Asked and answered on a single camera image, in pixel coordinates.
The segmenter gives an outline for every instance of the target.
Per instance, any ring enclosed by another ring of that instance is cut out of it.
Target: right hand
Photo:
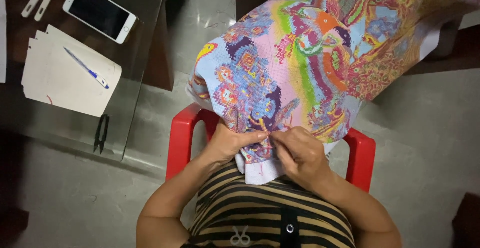
[[[285,174],[304,189],[318,192],[332,177],[324,145],[305,128],[274,131],[270,136]]]

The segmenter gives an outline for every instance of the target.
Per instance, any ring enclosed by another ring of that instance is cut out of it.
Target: person
[[[203,151],[147,200],[137,248],[401,247],[387,210],[332,171],[323,144],[300,126],[269,135],[286,176],[245,184],[232,157],[266,137],[220,121]],[[197,192],[187,230],[180,215]]]

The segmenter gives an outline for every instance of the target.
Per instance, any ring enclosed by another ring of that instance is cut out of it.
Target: red plastic chair
[[[212,139],[219,116],[214,112],[192,103],[180,111],[172,120],[166,177],[171,179],[190,162],[192,136],[198,121],[205,122],[207,140]],[[351,128],[343,138],[350,147],[346,180],[368,193],[375,159],[375,140]]]

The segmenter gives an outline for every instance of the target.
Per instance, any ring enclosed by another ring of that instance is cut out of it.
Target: phone screen
[[[109,0],[73,0],[69,12],[117,39],[129,13]]]

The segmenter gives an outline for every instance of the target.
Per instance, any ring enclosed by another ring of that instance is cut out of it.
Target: glass table
[[[33,19],[37,7],[28,18],[21,16],[28,0],[6,0],[7,83],[0,84],[0,128],[67,150],[93,153],[99,117],[30,100],[23,94],[20,82],[28,39],[51,24],[122,67],[121,79],[104,112],[110,116],[105,147],[101,154],[99,148],[93,153],[121,161],[162,0],[112,0],[139,18],[123,44],[115,43],[63,12],[63,1],[52,0],[42,20],[37,22]]]

